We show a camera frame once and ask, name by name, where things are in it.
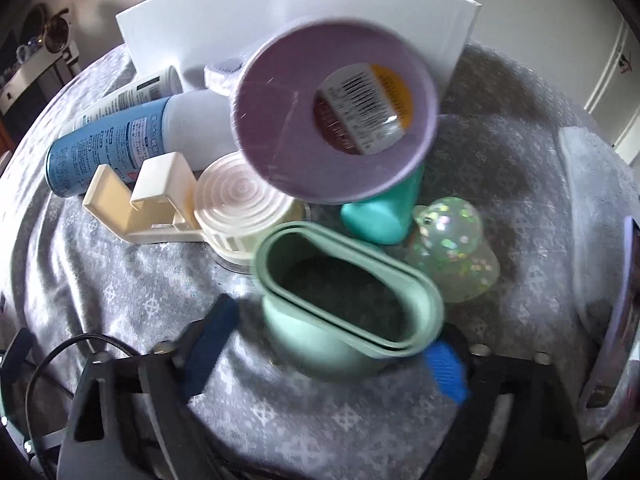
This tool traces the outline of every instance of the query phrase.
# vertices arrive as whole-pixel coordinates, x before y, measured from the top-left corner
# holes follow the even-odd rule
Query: cream plastic holder
[[[206,242],[237,266],[251,263],[274,226],[305,217],[303,203],[260,179],[239,152],[198,180],[181,153],[147,159],[133,192],[103,164],[82,205],[125,242]]]

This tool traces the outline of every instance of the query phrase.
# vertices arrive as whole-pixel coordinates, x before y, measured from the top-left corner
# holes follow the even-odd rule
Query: blue rubber tip
[[[468,396],[466,368],[453,348],[439,340],[430,345],[423,355],[440,391],[458,405],[465,402]]]

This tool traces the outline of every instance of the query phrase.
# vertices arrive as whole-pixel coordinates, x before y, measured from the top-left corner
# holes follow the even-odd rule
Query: transparent glitter duck
[[[418,229],[410,240],[407,262],[427,274],[446,303],[461,303],[484,293],[500,275],[478,210],[466,200],[447,196],[430,206],[417,205]]]

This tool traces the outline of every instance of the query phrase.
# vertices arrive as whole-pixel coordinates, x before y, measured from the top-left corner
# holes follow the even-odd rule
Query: purple cup
[[[323,138],[314,121],[322,82],[352,64],[384,66],[412,96],[404,136],[370,155],[350,155]],[[363,22],[299,25],[245,64],[231,102],[231,124],[246,160],[273,187],[306,202],[344,204],[380,194],[408,177],[433,142],[438,99],[424,61],[395,35]]]

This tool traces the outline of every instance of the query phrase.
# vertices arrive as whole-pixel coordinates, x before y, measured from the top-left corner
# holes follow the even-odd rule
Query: gray tablecloth
[[[419,357],[356,384],[306,378],[273,354],[250,276],[219,267],[205,244],[126,244],[80,197],[49,192],[44,155],[59,126],[133,76],[124,47],[84,70],[38,118],[0,179],[0,344],[27,326],[38,360],[79,332],[107,333],[144,352],[176,337],[226,291],[242,299],[241,325],[206,392],[191,402],[222,443],[310,478],[417,478],[456,412]],[[502,267],[487,294],[447,307],[447,319],[501,354],[548,352],[575,400],[593,349],[571,288],[563,126],[597,128],[531,70],[470,44],[442,103],[420,202],[455,195],[475,204]],[[314,207],[313,220],[341,229],[336,208]],[[88,351],[69,349],[51,365],[72,390]],[[40,410],[51,424],[64,413],[52,394],[40,396]]]

